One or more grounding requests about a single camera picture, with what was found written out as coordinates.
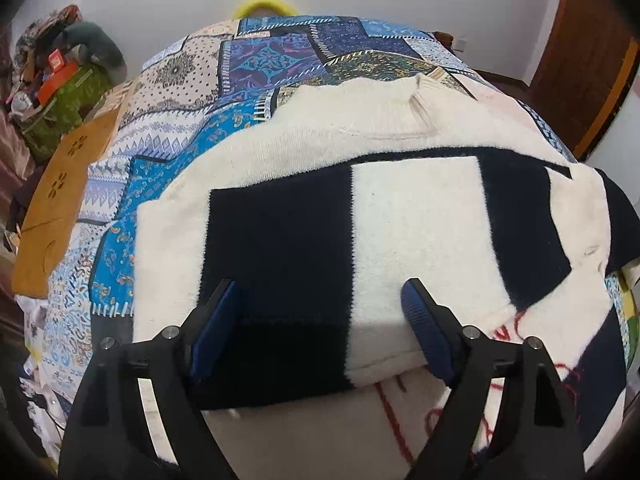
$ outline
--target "yellow round object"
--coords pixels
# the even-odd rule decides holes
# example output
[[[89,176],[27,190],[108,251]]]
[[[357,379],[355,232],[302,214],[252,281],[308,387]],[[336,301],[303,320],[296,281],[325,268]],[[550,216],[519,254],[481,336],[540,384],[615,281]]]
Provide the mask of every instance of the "yellow round object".
[[[282,0],[248,0],[234,12],[234,19],[248,18],[257,9],[269,9],[280,16],[295,16],[296,9]]]

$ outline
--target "bedspread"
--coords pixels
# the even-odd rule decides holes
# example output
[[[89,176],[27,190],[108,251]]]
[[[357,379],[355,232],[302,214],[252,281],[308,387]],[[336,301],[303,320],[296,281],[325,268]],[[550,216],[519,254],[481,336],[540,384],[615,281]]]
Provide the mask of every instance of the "bedspread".
[[[432,34],[405,25],[343,16],[247,18],[205,27],[145,63],[116,134],[88,168],[78,222],[49,278],[40,366],[52,389],[70,406],[99,342],[92,330],[117,325],[131,338],[140,204],[157,199],[217,143],[269,120],[300,85],[418,73],[536,129],[575,162],[532,108],[497,91]],[[638,339],[635,304],[621,275],[608,276],[606,285],[628,366]]]

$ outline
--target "orange object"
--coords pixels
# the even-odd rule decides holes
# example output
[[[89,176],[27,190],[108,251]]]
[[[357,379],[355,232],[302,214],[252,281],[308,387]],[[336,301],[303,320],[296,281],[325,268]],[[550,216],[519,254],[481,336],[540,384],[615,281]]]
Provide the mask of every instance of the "orange object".
[[[60,53],[59,49],[54,50],[49,54],[49,66],[51,67],[51,73],[55,74],[65,67],[65,58]]]
[[[73,74],[75,74],[77,71],[78,63],[72,61],[62,70],[59,70],[55,74],[51,74],[51,77],[49,77],[49,79],[42,83],[42,86],[38,91],[38,101],[40,101],[40,104],[45,104],[51,98],[54,92],[64,83],[69,81],[69,79],[71,79]]]

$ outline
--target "metal screw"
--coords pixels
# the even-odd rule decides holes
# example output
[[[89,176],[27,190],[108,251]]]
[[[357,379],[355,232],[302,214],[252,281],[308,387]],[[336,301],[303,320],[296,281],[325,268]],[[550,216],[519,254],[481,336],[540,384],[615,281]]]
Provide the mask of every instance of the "metal screw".
[[[540,350],[541,348],[544,347],[544,345],[542,344],[542,341],[540,341],[540,339],[538,339],[536,336],[532,335],[530,337],[527,337],[527,343],[529,344],[529,346],[531,348],[533,348],[534,350]]]
[[[473,325],[467,325],[462,329],[462,333],[467,339],[478,339],[480,337],[480,330]]]
[[[116,340],[110,335],[108,335],[102,341],[100,341],[100,348],[102,348],[103,350],[108,350],[115,344],[116,344]]]
[[[180,333],[180,328],[175,325],[165,326],[162,329],[162,337],[165,339],[173,339]]]

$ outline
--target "bed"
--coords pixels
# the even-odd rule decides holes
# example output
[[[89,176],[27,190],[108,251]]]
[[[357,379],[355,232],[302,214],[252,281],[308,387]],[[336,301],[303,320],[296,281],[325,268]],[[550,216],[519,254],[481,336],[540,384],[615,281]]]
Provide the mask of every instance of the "bed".
[[[110,92],[91,116],[95,121],[102,118],[102,128],[109,133],[97,148],[97,160],[84,165],[86,184],[83,181],[82,189],[68,199],[72,202],[68,205],[72,217],[67,220],[68,236],[56,240],[63,250],[45,273],[46,293],[30,294],[33,289],[28,287],[15,290],[22,296],[21,304],[34,301],[38,309],[46,310],[39,328],[32,314],[35,307],[25,309],[30,373],[38,370],[33,387],[50,389],[51,398],[68,414],[100,341],[107,336],[123,344],[132,341],[136,240],[141,235],[138,207],[159,199],[197,158],[235,132],[269,121],[301,86],[335,86],[359,77],[389,82],[417,74],[535,129],[566,161],[576,162],[532,108],[497,91],[429,32],[343,16],[246,18],[204,27],[153,56],[139,77]],[[75,156],[69,155],[73,148],[68,144],[72,143],[64,144],[67,158]],[[60,164],[64,168],[71,163],[62,160]],[[52,175],[53,181],[47,181],[50,189],[58,189],[63,173],[60,170]],[[49,196],[50,189],[42,194]],[[26,258],[23,267],[32,262]],[[638,344],[638,311],[625,275],[616,270],[604,281],[612,324],[600,339],[604,347],[613,346],[613,353],[622,352],[619,361],[623,365],[617,370],[615,386],[607,389],[593,380],[597,372],[588,368],[598,359],[586,350],[582,361],[561,364],[565,369],[559,370],[580,405],[578,425],[584,449],[591,446],[589,465],[620,423],[624,407],[620,377],[624,382]],[[494,337],[514,336],[517,327],[516,320],[510,335],[508,327],[498,326]],[[438,393],[425,399],[421,395],[425,390]],[[280,399],[293,402],[246,412],[236,408],[250,404],[226,406],[233,408],[231,414],[213,412],[207,421],[214,433],[226,435],[221,447],[239,468],[241,478],[254,478],[265,470],[271,471],[269,478],[281,478],[308,460],[316,460],[313,478],[336,476],[332,463],[340,465],[340,478],[361,474],[363,468],[374,478],[394,478],[412,464],[433,430],[441,410],[434,399],[441,393],[437,381],[419,368],[371,381],[365,388],[343,394],[346,400],[335,396]],[[259,435],[269,433],[282,416],[289,420],[286,435],[274,439],[275,443],[260,443]],[[157,427],[158,414],[148,414],[149,420],[154,417]],[[479,452],[492,435],[495,420],[488,419],[479,432]],[[323,420],[334,421],[334,427],[326,427]],[[300,428],[305,424],[318,428],[318,435],[300,444]],[[154,433],[151,422],[150,427],[156,447],[162,447],[165,437],[159,430]],[[348,433],[349,438],[340,437],[341,433]],[[56,440],[55,434],[47,434]],[[244,459],[243,442],[258,450],[250,465]],[[55,455],[59,446],[60,442],[53,442],[47,450]],[[161,456],[171,460],[166,448],[165,442]],[[372,452],[381,456],[382,466],[366,460]],[[337,453],[340,459],[320,460],[330,453]],[[348,456],[355,457],[353,470],[343,467]]]

